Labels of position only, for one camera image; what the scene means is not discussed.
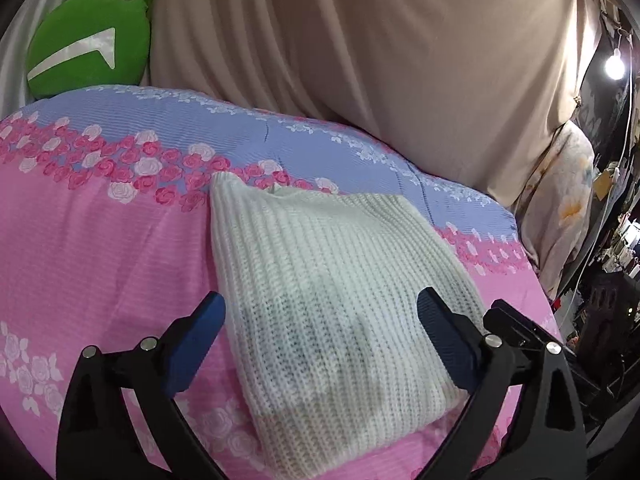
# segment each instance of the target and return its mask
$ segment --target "beige curtain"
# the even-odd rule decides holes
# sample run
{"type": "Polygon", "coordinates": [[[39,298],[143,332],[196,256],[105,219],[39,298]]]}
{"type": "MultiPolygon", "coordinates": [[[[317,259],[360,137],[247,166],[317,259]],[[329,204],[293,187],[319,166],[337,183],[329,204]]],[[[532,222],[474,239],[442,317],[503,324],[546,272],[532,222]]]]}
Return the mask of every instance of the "beige curtain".
{"type": "Polygon", "coordinates": [[[597,0],[154,0],[150,81],[355,124],[509,206],[574,110],[598,14],[597,0]]]}

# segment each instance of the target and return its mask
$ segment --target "green plush toy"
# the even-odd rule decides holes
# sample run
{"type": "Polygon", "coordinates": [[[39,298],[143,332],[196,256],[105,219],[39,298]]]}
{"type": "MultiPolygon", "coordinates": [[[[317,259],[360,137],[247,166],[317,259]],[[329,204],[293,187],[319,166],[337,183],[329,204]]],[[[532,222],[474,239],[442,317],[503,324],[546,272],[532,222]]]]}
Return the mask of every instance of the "green plush toy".
{"type": "Polygon", "coordinates": [[[27,81],[40,99],[99,84],[138,84],[149,54],[149,0],[67,0],[40,24],[27,81]]]}

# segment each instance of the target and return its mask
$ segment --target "bed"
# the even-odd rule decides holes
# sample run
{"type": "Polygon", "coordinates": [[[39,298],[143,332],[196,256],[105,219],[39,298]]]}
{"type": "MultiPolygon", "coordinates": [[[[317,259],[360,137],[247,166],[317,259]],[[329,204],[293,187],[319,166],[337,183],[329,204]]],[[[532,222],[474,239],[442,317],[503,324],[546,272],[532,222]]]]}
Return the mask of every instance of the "bed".
{"type": "MultiPolygon", "coordinates": [[[[359,130],[191,91],[68,92],[0,122],[0,406],[50,475],[82,348],[131,348],[216,290],[207,190],[218,171],[261,188],[402,194],[450,244],[485,306],[503,298],[558,334],[513,216],[359,130]]],[[[478,465],[497,455],[517,395],[512,388],[478,465]]],[[[135,397],[125,397],[146,455],[162,465],[135,397]]],[[[273,477],[224,330],[176,401],[229,478],[273,477]]],[[[413,479],[460,409],[319,478],[413,479]]]]}

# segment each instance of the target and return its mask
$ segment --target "light bulb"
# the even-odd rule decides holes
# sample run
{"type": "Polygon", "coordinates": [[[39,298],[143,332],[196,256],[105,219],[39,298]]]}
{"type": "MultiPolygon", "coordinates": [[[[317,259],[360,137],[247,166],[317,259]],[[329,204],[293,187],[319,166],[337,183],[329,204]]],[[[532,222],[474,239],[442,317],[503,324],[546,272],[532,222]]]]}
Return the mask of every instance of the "light bulb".
{"type": "Polygon", "coordinates": [[[604,70],[607,75],[615,80],[622,79],[625,76],[626,68],[620,57],[620,49],[617,48],[613,51],[613,56],[607,59],[604,65],[604,70]]]}

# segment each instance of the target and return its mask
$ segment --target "screw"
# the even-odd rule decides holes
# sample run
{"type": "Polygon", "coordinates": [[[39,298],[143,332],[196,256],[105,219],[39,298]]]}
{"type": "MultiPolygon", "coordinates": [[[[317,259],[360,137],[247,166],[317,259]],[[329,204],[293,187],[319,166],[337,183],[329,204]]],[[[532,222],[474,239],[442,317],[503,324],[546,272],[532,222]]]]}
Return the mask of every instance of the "screw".
{"type": "Polygon", "coordinates": [[[153,350],[156,346],[158,346],[158,339],[155,337],[145,337],[140,342],[140,348],[145,351],[153,350]]]}
{"type": "Polygon", "coordinates": [[[491,348],[500,348],[502,346],[502,339],[495,334],[484,336],[484,342],[491,348]]]}
{"type": "Polygon", "coordinates": [[[546,344],[546,349],[550,354],[558,355],[562,351],[562,347],[555,341],[546,344]]]}
{"type": "Polygon", "coordinates": [[[89,359],[93,357],[97,351],[98,351],[97,347],[93,345],[89,345],[82,350],[82,357],[89,359]]]}

